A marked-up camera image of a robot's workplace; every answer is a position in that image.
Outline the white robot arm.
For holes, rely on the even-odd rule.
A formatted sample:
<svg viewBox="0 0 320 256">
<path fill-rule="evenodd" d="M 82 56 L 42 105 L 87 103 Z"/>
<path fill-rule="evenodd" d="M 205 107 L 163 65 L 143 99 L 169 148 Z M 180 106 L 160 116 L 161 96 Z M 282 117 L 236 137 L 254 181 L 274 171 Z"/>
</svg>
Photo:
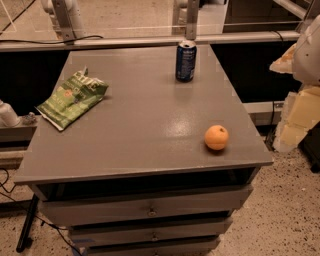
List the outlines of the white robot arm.
<svg viewBox="0 0 320 256">
<path fill-rule="evenodd" d="M 301 83 L 299 91 L 285 99 L 273 142 L 276 151 L 289 152 L 320 122 L 320 15 L 270 70 L 291 74 Z"/>
</svg>

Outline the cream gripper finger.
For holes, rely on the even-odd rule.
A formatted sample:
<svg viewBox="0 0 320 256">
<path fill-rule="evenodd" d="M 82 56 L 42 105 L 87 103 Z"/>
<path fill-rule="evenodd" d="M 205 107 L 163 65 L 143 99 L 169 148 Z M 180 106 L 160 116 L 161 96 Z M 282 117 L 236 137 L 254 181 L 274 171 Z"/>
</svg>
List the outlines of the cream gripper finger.
<svg viewBox="0 0 320 256">
<path fill-rule="evenodd" d="M 320 86 L 303 85 L 290 92 L 276 127 L 273 148 L 278 152 L 295 149 L 309 130 L 320 122 Z"/>
<path fill-rule="evenodd" d="M 276 73 L 281 74 L 292 74 L 292 63 L 294 58 L 294 53 L 296 49 L 296 43 L 289 47 L 286 52 L 277 60 L 275 60 L 269 67 L 269 69 Z"/>
</svg>

